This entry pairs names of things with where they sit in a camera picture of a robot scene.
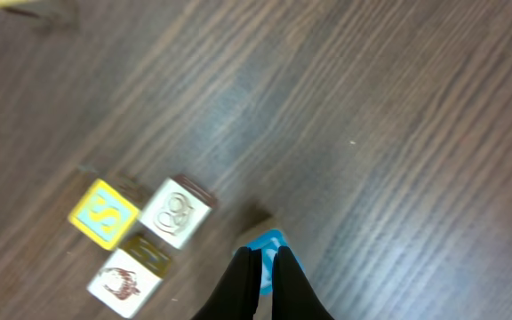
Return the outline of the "yellow S wooden block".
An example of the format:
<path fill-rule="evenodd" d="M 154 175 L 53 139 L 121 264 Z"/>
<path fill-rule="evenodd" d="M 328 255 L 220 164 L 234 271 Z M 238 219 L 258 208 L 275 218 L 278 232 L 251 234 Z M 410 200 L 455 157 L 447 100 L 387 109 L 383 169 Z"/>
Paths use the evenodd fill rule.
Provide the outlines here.
<path fill-rule="evenodd" d="M 132 228 L 140 209 L 102 179 L 96 179 L 68 221 L 101 248 L 113 251 Z"/>

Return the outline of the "yellow top duck block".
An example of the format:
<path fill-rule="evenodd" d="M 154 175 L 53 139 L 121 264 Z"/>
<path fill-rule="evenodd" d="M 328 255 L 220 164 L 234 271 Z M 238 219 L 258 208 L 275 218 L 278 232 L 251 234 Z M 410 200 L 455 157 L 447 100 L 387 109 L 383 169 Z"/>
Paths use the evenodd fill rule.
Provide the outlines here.
<path fill-rule="evenodd" d="M 0 11 L 44 25 L 71 26 L 78 21 L 74 0 L 0 0 Z"/>

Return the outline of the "blue T wooden block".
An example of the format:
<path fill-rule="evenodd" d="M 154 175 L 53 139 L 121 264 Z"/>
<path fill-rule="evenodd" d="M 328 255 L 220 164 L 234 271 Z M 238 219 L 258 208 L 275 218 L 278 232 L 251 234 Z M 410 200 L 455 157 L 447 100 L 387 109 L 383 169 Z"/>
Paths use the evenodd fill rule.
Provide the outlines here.
<path fill-rule="evenodd" d="M 286 242 L 283 230 L 280 229 L 280 227 L 277 226 L 276 222 L 271 219 L 265 220 L 256 227 L 249 229 L 248 237 L 241 239 L 236 244 L 235 251 L 233 252 L 233 257 L 240 247 L 248 247 L 250 249 L 261 249 L 262 273 L 260 284 L 260 296 L 270 293 L 273 297 L 273 262 L 280 246 L 288 246 L 290 249 L 292 249 Z"/>

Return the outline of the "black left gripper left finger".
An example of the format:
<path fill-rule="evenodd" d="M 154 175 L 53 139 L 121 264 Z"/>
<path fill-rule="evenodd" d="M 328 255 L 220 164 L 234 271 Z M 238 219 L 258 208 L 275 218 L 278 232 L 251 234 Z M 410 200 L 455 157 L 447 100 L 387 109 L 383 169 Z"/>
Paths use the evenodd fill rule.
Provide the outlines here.
<path fill-rule="evenodd" d="M 261 249 L 240 247 L 192 320 L 253 320 L 260 298 Z"/>

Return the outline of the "engraved plain wooden block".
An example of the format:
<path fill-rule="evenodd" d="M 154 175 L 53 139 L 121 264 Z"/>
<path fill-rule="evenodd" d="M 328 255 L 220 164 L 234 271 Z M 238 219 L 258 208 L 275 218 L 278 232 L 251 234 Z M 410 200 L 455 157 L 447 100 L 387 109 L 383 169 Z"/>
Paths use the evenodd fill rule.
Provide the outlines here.
<path fill-rule="evenodd" d="M 184 174 L 159 187 L 141 211 L 140 223 L 177 250 L 218 206 L 217 198 Z"/>

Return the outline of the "red bird yellow block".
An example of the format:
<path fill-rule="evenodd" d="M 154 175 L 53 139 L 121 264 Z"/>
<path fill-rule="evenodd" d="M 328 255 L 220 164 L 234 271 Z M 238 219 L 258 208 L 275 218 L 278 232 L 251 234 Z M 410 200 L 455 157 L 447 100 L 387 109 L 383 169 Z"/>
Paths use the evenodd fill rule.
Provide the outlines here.
<path fill-rule="evenodd" d="M 87 291 L 131 319 L 163 282 L 171 263 L 171 257 L 146 237 L 132 236 L 113 251 Z"/>

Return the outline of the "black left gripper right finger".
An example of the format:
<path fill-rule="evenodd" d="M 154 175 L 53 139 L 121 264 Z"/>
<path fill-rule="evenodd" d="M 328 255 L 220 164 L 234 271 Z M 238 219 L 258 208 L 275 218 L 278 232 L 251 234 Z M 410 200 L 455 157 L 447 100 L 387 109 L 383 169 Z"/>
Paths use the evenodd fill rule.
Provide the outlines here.
<path fill-rule="evenodd" d="M 280 246 L 272 272 L 273 320 L 333 320 L 288 246 Z"/>

